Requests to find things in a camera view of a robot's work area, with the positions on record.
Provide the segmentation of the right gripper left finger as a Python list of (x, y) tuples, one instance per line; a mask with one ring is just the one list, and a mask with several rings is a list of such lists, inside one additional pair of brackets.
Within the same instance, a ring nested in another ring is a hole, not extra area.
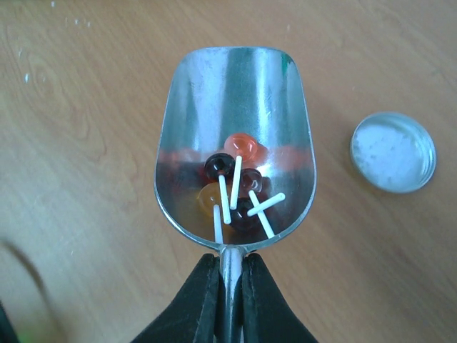
[(219, 296), (219, 258), (204, 254), (171, 303), (133, 341), (212, 342)]

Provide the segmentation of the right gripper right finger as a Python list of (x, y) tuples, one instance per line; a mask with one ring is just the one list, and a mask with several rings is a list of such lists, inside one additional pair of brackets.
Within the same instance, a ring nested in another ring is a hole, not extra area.
[(293, 313), (260, 254), (242, 263), (243, 338), (245, 342), (316, 342)]

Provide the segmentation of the dark red lollipop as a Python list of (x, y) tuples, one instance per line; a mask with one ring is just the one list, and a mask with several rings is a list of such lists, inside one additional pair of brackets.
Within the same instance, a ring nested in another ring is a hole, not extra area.
[[(271, 182), (268, 177), (263, 177), (259, 170), (254, 168), (245, 168), (241, 170), (239, 200), (248, 199), (246, 210), (258, 206), (261, 202), (271, 197)], [(251, 226), (247, 229), (249, 232), (257, 232), (262, 229), (267, 238), (272, 238), (274, 232), (270, 221), (266, 217), (266, 210), (253, 216), (247, 216)]]
[[(240, 197), (237, 201), (237, 207), (234, 210), (230, 210), (231, 223), (230, 227), (236, 232), (242, 235), (254, 235), (260, 231), (263, 231), (262, 224), (258, 215), (249, 216), (248, 210), (254, 208), (254, 205), (248, 196)], [(280, 213), (278, 206), (269, 207), (264, 211), (271, 226), (275, 225), (276, 222), (280, 222)]]
[(235, 167), (234, 158), (227, 153), (216, 153), (211, 155), (204, 164), (204, 171), (210, 180), (219, 183), (221, 196), (221, 206), (224, 224), (231, 223), (231, 213), (229, 208), (229, 196), (226, 189), (226, 178), (233, 176)]

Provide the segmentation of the yellow lollipop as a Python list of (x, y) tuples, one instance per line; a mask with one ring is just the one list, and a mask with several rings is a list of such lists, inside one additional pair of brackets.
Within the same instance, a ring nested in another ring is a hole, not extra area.
[(224, 239), (221, 221), (221, 195), (219, 183), (214, 182), (204, 186), (197, 196), (197, 202), (200, 210), (213, 219), (215, 242), (222, 244)]

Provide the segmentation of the metal scoop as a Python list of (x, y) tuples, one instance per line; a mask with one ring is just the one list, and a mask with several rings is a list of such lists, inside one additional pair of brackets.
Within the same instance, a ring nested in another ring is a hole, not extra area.
[(262, 46), (188, 53), (169, 88), (154, 191), (172, 226), (209, 253), (139, 341), (313, 342), (259, 251), (299, 226), (316, 185), (294, 60)]

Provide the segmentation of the orange lollipop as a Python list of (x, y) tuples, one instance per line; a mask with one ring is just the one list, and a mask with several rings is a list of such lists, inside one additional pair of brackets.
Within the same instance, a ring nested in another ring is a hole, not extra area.
[(266, 160), (268, 149), (252, 136), (242, 132), (230, 135), (224, 142), (224, 149), (235, 161), (238, 161), (239, 157), (242, 158), (240, 173), (237, 172), (238, 169), (235, 170), (229, 202), (230, 209), (235, 209), (237, 206), (236, 198), (239, 196), (241, 170), (245, 168), (257, 169), (261, 166)]

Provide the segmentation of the metal jar lid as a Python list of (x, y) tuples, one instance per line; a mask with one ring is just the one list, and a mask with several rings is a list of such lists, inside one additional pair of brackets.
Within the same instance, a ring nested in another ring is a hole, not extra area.
[(437, 165), (436, 147), (428, 131), (415, 119), (394, 111), (363, 119), (354, 129), (349, 153), (370, 184), (394, 194), (424, 187)]

